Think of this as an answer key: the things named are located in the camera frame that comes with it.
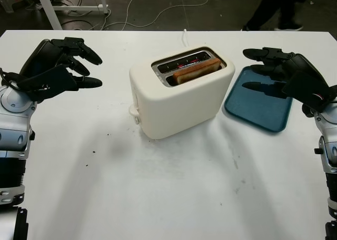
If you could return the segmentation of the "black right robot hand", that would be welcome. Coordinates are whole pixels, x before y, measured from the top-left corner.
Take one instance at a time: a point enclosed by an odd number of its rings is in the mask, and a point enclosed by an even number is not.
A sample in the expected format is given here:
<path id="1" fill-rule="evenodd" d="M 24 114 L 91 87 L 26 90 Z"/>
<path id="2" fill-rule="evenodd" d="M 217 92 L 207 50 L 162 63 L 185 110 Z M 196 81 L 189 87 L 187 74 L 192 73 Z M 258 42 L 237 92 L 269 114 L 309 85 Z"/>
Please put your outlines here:
<path id="1" fill-rule="evenodd" d="M 301 54 L 264 47 L 245 49 L 243 55 L 262 62 L 262 65 L 251 65 L 250 68 L 274 82 L 271 85 L 247 82 L 243 84 L 247 89 L 277 98 L 293 97 L 306 105 L 322 106 L 335 98 L 335 92 L 321 73 Z"/>

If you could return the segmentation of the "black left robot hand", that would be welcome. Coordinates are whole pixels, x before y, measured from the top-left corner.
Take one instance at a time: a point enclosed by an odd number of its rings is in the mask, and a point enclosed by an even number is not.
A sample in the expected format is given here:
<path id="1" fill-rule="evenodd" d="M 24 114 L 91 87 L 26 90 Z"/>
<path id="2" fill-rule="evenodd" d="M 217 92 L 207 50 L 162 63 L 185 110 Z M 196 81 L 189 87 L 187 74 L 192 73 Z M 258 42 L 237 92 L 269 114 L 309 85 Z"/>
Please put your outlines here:
<path id="1" fill-rule="evenodd" d="M 102 81 L 90 77 L 89 70 L 75 57 L 81 57 L 86 61 L 101 65 L 102 59 L 88 47 L 82 38 L 65 37 L 64 39 L 44 39 L 42 40 L 28 60 L 23 65 L 20 75 L 27 79 L 36 81 L 42 74 L 50 71 L 47 78 L 52 75 L 59 75 L 56 69 L 63 68 L 66 72 L 70 69 L 79 74 L 71 75 L 71 79 L 76 83 L 71 88 L 75 91 L 80 88 L 97 88 L 102 86 Z"/>

